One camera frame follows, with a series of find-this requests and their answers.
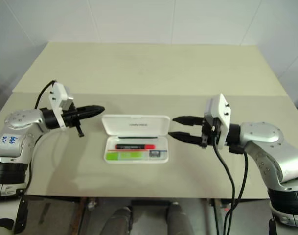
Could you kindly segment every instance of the beige table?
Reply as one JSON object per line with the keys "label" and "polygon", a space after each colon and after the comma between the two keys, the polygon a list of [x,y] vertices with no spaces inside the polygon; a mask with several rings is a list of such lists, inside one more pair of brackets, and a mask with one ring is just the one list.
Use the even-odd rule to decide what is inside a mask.
{"label": "beige table", "polygon": [[[51,79],[70,87],[75,105],[103,105],[104,114],[201,116],[206,100],[223,92],[233,123],[266,121],[278,126],[298,148],[298,112],[256,47],[103,45],[49,43],[0,113],[32,108]],[[48,105],[47,97],[40,107]],[[231,187],[213,150],[171,137],[165,164],[107,164],[107,135],[101,116],[75,129],[52,131],[36,146],[28,194],[228,198]],[[200,134],[198,127],[171,123],[170,131]],[[239,191],[244,159],[221,151]],[[267,198],[250,159],[244,198]]]}

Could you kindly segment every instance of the white wall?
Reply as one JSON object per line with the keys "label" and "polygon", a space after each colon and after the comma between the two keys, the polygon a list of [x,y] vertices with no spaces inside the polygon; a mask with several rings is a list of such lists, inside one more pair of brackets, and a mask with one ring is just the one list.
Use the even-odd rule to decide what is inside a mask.
{"label": "white wall", "polygon": [[0,107],[48,41],[256,44],[298,106],[298,0],[0,0]]}

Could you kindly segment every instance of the red marker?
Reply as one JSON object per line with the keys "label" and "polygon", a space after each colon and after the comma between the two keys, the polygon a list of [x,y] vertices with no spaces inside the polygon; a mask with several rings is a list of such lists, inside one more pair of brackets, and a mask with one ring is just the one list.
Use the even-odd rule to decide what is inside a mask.
{"label": "red marker", "polygon": [[116,149],[155,149],[154,144],[117,144]]}

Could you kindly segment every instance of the silver robotic arm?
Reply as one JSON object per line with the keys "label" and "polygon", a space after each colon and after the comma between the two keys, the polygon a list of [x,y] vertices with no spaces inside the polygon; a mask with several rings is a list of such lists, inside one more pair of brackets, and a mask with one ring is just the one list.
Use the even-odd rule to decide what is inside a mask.
{"label": "silver robotic arm", "polygon": [[0,235],[20,233],[26,226],[30,166],[38,139],[51,129],[76,127],[80,137],[80,120],[104,111],[102,106],[76,108],[73,98],[62,84],[54,83],[50,92],[52,110],[47,108],[20,110],[11,113],[0,132]]}
{"label": "silver robotic arm", "polygon": [[227,145],[231,153],[247,152],[268,188],[274,219],[283,225],[298,227],[298,150],[285,141],[279,128],[265,122],[230,124],[230,114],[230,106],[220,94],[207,102],[204,117],[173,119],[183,125],[202,126],[201,137],[185,132],[169,135],[202,148],[212,145],[216,136],[218,148]]}

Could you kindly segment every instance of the open case lid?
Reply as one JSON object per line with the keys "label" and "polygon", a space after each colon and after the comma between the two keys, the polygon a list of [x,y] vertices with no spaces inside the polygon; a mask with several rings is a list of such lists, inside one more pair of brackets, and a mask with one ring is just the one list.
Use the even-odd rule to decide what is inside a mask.
{"label": "open case lid", "polygon": [[164,115],[103,115],[102,123],[108,135],[119,137],[166,136],[170,118]]}

